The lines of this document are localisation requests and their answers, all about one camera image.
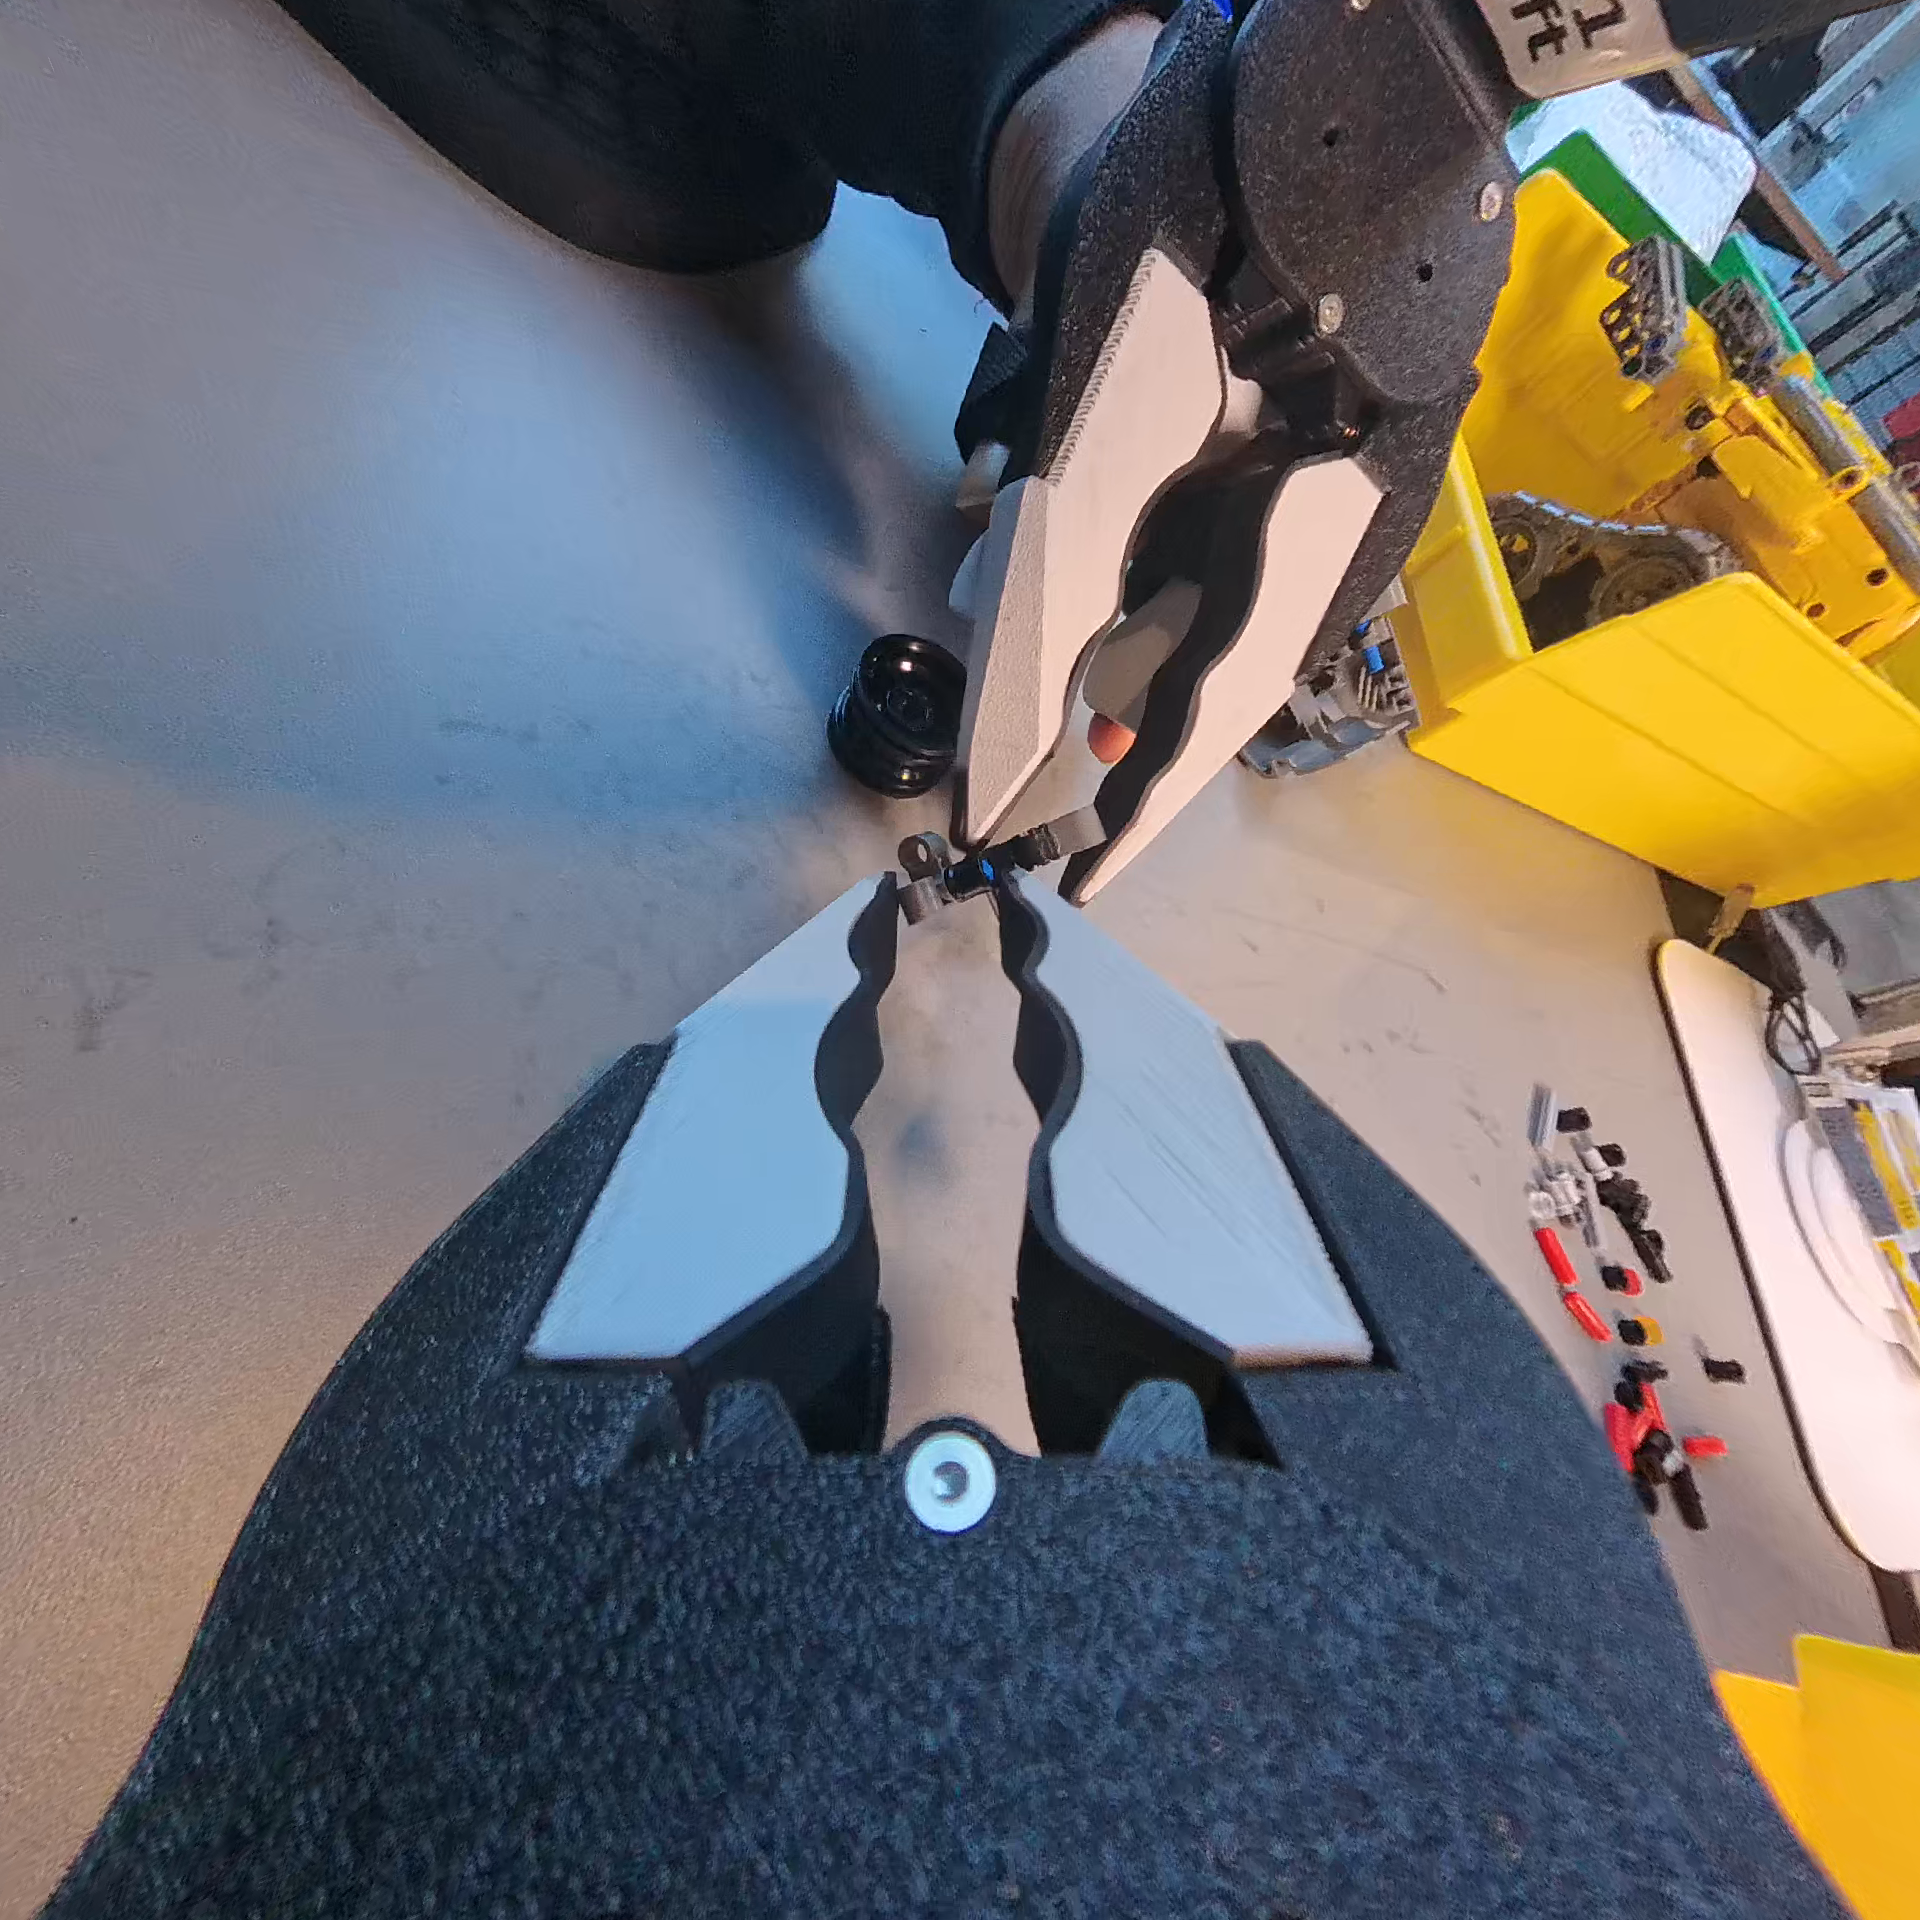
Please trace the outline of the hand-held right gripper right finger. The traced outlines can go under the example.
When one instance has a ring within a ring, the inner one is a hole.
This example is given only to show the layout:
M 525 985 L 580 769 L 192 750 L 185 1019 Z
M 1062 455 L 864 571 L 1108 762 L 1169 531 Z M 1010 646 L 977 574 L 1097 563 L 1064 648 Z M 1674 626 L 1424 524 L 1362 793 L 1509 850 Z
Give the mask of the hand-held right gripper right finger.
M 1229 1034 L 1033 881 L 999 890 L 999 954 L 1039 1124 L 1014 1274 L 1039 1452 L 1094 1455 L 1172 1383 L 1201 1450 L 1270 1456 L 1248 1383 L 1368 1369 L 1375 1338 Z

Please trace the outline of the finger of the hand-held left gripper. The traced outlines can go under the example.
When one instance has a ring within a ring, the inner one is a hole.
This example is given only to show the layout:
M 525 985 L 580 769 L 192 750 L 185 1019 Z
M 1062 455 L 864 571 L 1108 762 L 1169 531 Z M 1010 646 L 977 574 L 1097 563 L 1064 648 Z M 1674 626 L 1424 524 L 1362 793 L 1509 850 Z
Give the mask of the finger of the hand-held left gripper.
M 1101 838 L 1062 866 L 1062 900 L 1087 905 L 1287 705 L 1382 499 L 1360 459 L 1320 455 L 1223 511 L 1184 631 L 1135 697 L 1135 740 L 1094 793 Z
M 958 835 L 985 847 L 1066 727 L 1087 648 L 1120 615 L 1135 534 L 1226 408 L 1208 297 L 1148 247 L 1060 443 L 1004 487 L 977 544 Z

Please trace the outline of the grey toy cab assembly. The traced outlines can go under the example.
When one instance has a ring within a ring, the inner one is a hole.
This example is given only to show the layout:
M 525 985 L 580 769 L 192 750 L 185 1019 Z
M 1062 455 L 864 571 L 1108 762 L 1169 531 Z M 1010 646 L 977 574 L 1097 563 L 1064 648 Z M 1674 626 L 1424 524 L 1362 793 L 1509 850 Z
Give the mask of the grey toy cab assembly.
M 1262 779 L 1306 778 L 1410 732 L 1420 707 L 1397 634 L 1406 610 L 1397 579 L 1338 649 L 1303 667 L 1285 707 L 1238 750 L 1238 763 Z

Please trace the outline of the black toy wheel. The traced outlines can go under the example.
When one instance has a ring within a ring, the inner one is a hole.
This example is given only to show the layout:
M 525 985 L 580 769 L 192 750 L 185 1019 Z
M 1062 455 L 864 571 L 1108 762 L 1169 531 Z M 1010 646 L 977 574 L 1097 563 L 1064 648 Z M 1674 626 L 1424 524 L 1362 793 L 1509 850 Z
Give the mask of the black toy wheel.
M 839 769 L 885 801 L 913 801 L 948 778 L 966 697 L 959 659 L 909 634 L 870 640 L 824 720 Z

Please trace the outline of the pile of small toy pieces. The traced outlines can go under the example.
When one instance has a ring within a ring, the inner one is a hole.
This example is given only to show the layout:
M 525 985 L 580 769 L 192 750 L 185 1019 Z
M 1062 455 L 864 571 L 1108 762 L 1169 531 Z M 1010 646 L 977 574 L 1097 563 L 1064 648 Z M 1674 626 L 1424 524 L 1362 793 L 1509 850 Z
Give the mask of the pile of small toy pieces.
M 1621 1475 L 1648 1519 L 1665 1507 L 1694 1534 L 1710 1530 L 1697 1468 L 1728 1456 L 1713 1432 L 1678 1424 L 1663 1404 L 1670 1367 L 1648 1289 L 1673 1280 L 1644 1183 L 1621 1143 L 1601 1140 L 1582 1107 L 1550 1086 L 1527 1103 L 1527 1224 L 1551 1292 L 1592 1344 L 1616 1353 L 1599 1424 Z

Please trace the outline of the black connector with blue pin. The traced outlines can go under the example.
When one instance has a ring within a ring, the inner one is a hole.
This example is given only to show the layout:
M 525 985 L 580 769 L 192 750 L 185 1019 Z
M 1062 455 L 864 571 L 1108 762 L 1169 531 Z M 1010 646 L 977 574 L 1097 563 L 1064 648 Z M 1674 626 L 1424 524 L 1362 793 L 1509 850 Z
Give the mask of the black connector with blue pin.
M 1033 874 L 1060 860 L 1058 841 L 1049 828 L 1034 828 L 999 841 L 997 847 L 969 854 L 944 866 L 944 892 L 953 903 L 985 896 L 1007 874 Z

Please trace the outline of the grey desk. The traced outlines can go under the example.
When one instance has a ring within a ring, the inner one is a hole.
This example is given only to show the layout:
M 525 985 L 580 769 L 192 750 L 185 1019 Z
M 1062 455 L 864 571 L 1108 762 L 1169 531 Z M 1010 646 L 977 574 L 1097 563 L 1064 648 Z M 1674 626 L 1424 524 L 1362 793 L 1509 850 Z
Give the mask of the grey desk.
M 612 1059 L 925 808 L 824 713 L 944 636 L 976 361 L 801 270 L 636 275 L 449 171 L 273 4 L 5 4 L 5 1916 L 170 1694 L 376 1304 Z M 1658 1538 L 1706 1664 L 1888 1643 L 1807 1481 L 1669 1042 L 1644 866 L 1404 747 L 1231 766 L 1094 900 L 1268 1044 L 1598 1396 L 1525 1217 L 1621 1140 L 1730 1458 Z M 856 1118 L 895 1366 L 1033 1450 L 1034 1115 L 991 910 L 903 932 Z

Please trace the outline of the person's left hand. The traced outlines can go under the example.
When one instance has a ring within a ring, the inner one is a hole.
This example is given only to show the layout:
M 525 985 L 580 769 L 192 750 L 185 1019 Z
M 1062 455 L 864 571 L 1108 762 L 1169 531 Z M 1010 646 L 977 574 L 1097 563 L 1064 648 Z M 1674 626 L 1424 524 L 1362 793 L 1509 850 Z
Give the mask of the person's left hand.
M 1162 15 L 1120 7 L 1100 18 L 1012 99 L 985 178 L 985 239 L 1012 323 L 1037 360 L 1037 394 L 1062 366 L 1081 304 L 1071 247 L 1093 211 L 1093 171 L 1156 59 Z

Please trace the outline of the green bin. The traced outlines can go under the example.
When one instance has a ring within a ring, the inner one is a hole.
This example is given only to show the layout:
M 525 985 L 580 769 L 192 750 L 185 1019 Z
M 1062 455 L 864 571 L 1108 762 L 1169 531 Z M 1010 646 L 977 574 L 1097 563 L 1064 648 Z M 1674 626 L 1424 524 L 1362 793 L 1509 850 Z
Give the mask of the green bin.
M 1737 235 L 1738 206 L 1757 193 L 1756 162 L 1725 132 L 1685 116 L 1658 129 L 1551 131 L 1533 115 L 1509 137 L 1522 176 L 1553 171 L 1614 226 L 1625 244 L 1670 243 L 1681 262 L 1686 302 L 1700 308 L 1728 282 L 1743 282 L 1783 338 L 1788 355 L 1807 346 L 1785 313 L 1759 243 Z

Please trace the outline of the blue-grey chair seat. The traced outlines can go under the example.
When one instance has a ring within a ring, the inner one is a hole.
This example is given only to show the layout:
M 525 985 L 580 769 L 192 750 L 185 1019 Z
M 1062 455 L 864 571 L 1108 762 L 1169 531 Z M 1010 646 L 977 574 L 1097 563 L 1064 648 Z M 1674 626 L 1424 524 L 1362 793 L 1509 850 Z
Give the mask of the blue-grey chair seat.
M 841 185 L 801 280 L 829 332 L 845 346 L 958 355 L 976 347 L 991 312 L 966 286 L 944 231 L 888 199 Z

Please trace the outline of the white foam sheet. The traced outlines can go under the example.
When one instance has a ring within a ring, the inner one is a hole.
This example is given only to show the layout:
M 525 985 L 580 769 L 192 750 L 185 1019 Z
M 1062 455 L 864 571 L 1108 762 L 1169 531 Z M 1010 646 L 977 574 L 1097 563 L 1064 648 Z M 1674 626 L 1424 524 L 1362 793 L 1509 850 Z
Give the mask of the white foam sheet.
M 1522 111 L 1506 132 L 1520 176 L 1559 174 L 1634 244 L 1670 239 L 1702 268 L 1756 184 L 1743 147 L 1614 83 Z

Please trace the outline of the yellow toy bulldozer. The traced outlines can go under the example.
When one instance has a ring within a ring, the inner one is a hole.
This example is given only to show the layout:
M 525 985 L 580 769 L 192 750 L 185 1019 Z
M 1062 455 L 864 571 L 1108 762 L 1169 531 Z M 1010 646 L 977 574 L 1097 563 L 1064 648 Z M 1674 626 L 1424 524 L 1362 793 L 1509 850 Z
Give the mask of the yellow toy bulldozer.
M 1916 508 L 1745 280 L 1525 209 L 1465 441 L 1530 638 L 1752 574 L 1848 656 L 1916 626 Z

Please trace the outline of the white book stand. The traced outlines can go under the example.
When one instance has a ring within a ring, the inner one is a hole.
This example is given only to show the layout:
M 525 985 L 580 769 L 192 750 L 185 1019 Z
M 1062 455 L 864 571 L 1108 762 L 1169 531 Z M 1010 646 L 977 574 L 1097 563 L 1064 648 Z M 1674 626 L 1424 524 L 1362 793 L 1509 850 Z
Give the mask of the white book stand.
M 1766 1044 L 1768 996 L 1678 939 L 1654 952 L 1652 975 L 1815 1489 L 1865 1562 L 1912 1576 L 1918 1363 L 1840 1307 L 1792 1217 L 1783 1139 L 1800 1108 Z M 1833 1031 L 1818 1015 L 1812 1030 L 1815 1074 L 1846 1076 Z

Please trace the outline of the sticker sheet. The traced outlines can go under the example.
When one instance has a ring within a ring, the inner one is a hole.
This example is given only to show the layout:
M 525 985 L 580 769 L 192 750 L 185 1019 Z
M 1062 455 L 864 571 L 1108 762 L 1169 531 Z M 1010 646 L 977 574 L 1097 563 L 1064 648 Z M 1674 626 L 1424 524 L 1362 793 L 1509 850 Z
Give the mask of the sticker sheet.
M 1911 1088 L 1802 1072 L 1783 1135 L 1792 1217 L 1863 1334 L 1918 1363 L 1918 1107 Z

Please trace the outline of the wide yellow bin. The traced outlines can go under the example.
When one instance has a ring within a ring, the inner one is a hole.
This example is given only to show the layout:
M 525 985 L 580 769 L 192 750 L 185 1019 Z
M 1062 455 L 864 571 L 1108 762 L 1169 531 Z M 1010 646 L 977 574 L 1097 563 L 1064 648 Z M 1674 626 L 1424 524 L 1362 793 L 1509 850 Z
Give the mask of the wide yellow bin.
M 1860 1919 L 1918 1916 L 1918 1656 L 1797 1636 L 1793 1681 L 1712 1675 L 1789 1826 Z

